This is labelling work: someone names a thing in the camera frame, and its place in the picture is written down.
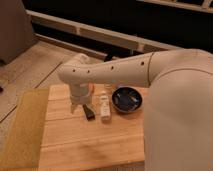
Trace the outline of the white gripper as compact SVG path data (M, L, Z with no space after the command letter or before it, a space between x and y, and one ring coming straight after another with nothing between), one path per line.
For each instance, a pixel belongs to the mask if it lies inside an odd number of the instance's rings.
M88 84L71 84L70 88L70 99L71 105L70 113L74 114L75 105L89 104L92 101L91 91Z

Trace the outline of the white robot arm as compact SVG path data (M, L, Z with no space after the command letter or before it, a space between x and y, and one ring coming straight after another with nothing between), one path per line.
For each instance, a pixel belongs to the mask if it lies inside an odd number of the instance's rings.
M146 87L146 171L213 171L213 53L200 49L151 52L91 64L77 54L59 70L74 104L88 85Z

